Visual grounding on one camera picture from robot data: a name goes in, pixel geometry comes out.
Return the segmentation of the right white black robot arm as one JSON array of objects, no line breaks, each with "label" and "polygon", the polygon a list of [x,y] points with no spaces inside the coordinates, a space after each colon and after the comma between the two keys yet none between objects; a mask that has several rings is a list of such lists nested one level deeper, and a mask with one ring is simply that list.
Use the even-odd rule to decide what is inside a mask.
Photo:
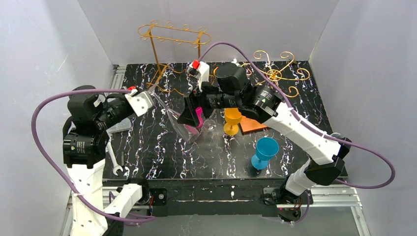
[{"label": "right white black robot arm", "polygon": [[243,67],[232,62],[218,67],[214,75],[216,86],[209,82],[209,65],[204,62],[192,62],[187,72],[198,83],[184,96],[180,124],[198,128],[215,109],[236,108],[243,116],[289,138],[309,155],[309,160],[281,185],[282,196],[294,198],[312,186],[330,185],[339,177],[349,147],[326,139],[325,132],[297,116],[278,92],[267,85],[252,85]]}]

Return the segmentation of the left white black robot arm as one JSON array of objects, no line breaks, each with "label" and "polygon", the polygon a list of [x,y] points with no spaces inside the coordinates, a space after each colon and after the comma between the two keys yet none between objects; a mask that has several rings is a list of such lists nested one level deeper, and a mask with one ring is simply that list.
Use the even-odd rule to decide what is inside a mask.
[{"label": "left white black robot arm", "polygon": [[79,198],[106,214],[125,218],[142,197],[142,187],[126,184],[104,207],[103,171],[106,154],[119,169],[107,130],[132,114],[138,116],[153,106],[149,96],[133,89],[128,94],[102,92],[71,95],[67,107],[75,126],[63,139],[63,162],[77,192],[73,193],[72,236],[103,236],[114,229],[116,221],[91,210]]}]

